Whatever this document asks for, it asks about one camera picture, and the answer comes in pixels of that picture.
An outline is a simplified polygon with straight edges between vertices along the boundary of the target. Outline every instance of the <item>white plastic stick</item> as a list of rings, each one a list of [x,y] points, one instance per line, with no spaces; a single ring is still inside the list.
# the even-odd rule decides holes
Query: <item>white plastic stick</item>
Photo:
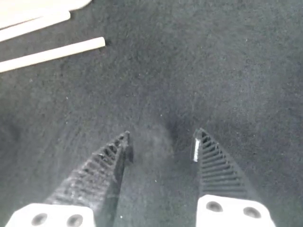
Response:
[[[103,37],[99,37],[81,43],[71,44],[40,53],[34,53],[21,58],[0,62],[0,72],[6,72],[45,61],[62,58],[72,54],[97,49],[103,46],[105,46],[105,40]]]
[[[24,22],[12,27],[0,30],[0,42],[8,40],[19,35],[30,33],[39,30],[44,27],[48,27],[54,24],[58,24],[71,18],[71,14],[68,11],[57,12],[54,14],[40,17],[34,20]]]
[[[43,17],[43,15],[45,14],[47,14],[47,11],[44,9],[29,10],[23,13],[18,13],[18,12],[15,14],[12,13],[12,16],[5,17],[0,21],[0,28],[9,27],[25,21]]]

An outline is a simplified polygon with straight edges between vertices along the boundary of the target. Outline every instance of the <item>dark gray carpet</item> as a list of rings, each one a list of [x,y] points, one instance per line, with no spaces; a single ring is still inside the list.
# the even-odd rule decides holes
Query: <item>dark gray carpet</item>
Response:
[[[115,226],[194,226],[196,128],[243,168],[277,226],[303,225],[303,3],[93,0],[0,43],[0,61],[98,36],[108,47],[0,74],[0,220],[129,130]]]

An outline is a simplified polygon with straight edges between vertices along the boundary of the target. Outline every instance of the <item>gray felt surface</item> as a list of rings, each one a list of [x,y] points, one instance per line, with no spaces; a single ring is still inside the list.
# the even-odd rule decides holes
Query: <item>gray felt surface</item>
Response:
[[[115,226],[194,226],[189,153],[203,127],[277,226],[302,226],[302,16],[299,0],[93,0],[70,21],[0,43],[0,61],[108,43],[0,74],[1,224],[129,130],[135,163]]]

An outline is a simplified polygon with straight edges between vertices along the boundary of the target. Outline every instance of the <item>screw hole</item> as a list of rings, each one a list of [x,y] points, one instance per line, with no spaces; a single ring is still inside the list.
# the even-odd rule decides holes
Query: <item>screw hole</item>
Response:
[[[83,222],[83,217],[80,214],[75,214],[70,216],[70,218],[67,220],[66,225],[68,227],[79,227]]]
[[[45,213],[38,214],[33,218],[32,225],[33,226],[42,225],[43,223],[45,223],[46,219],[47,219],[47,214]]]
[[[214,201],[207,203],[206,208],[213,212],[222,212],[223,211],[221,205]]]
[[[261,214],[253,207],[246,207],[243,210],[244,214],[251,218],[261,218]]]

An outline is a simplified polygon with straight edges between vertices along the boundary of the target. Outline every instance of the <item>white object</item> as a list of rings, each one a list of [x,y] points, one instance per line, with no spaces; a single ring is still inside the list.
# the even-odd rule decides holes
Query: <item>white object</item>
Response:
[[[88,207],[32,203],[17,210],[6,227],[95,227]]]
[[[18,69],[21,67],[38,64],[45,61],[85,52],[105,46],[103,37],[87,40],[81,43],[71,44],[56,49],[34,53],[24,57],[0,62],[0,72]]]
[[[205,195],[198,200],[196,227],[275,227],[259,202]]]
[[[195,139],[195,151],[194,151],[194,162],[198,162],[198,152],[201,141],[197,138]]]
[[[50,11],[73,11],[92,0],[0,0],[0,28],[43,17]]]
[[[57,12],[40,17],[34,20],[24,22],[15,26],[11,26],[0,30],[0,42],[8,40],[19,35],[30,33],[41,28],[45,28],[54,24],[58,24],[71,18],[71,14],[68,11]]]

